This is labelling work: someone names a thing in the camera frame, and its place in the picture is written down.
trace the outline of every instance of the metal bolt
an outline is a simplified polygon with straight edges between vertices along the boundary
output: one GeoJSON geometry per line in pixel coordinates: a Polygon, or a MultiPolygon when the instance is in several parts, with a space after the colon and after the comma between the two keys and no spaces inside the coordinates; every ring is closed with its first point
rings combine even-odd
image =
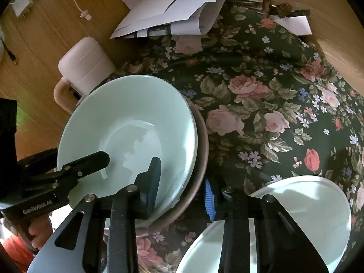
{"type": "Polygon", "coordinates": [[[86,202],[91,202],[96,198],[96,196],[94,194],[88,194],[84,197],[86,202]]]}
{"type": "Polygon", "coordinates": [[[268,203],[274,202],[276,199],[272,195],[265,195],[264,200],[268,203]]]}
{"type": "Polygon", "coordinates": [[[229,194],[234,192],[234,188],[232,186],[226,186],[222,191],[229,194]]]}
{"type": "Polygon", "coordinates": [[[137,189],[138,189],[138,187],[136,185],[129,185],[126,187],[126,190],[130,193],[135,192],[137,189]]]}

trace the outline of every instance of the red clothing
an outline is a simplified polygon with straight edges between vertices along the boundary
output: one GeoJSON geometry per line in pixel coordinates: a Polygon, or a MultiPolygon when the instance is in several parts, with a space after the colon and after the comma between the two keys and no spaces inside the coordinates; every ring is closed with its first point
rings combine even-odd
{"type": "Polygon", "coordinates": [[[20,237],[13,235],[5,239],[3,247],[19,270],[26,272],[34,259],[34,255],[27,249],[24,241],[20,237]]]}

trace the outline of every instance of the wooden surface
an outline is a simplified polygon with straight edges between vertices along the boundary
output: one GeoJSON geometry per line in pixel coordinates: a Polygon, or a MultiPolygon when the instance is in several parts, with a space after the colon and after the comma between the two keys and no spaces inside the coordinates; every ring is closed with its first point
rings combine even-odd
{"type": "MultiPolygon", "coordinates": [[[[58,61],[85,36],[94,37],[119,66],[133,55],[135,41],[109,40],[127,14],[120,0],[77,0],[93,16],[87,21],[73,0],[34,0],[25,18],[8,8],[0,18],[5,41],[19,58],[14,65],[5,55],[0,63],[0,97],[17,99],[18,158],[58,146],[69,118],[53,100],[61,75],[58,61]]],[[[364,29],[346,0],[272,0],[311,9],[312,31],[327,59],[364,95],[364,29]]]]}

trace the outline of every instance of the stack of papers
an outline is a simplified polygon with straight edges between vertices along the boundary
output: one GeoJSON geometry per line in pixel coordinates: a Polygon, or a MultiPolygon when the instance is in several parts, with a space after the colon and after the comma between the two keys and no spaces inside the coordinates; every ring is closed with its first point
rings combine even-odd
{"type": "Polygon", "coordinates": [[[123,0],[131,10],[111,38],[204,35],[225,0],[123,0]]]}

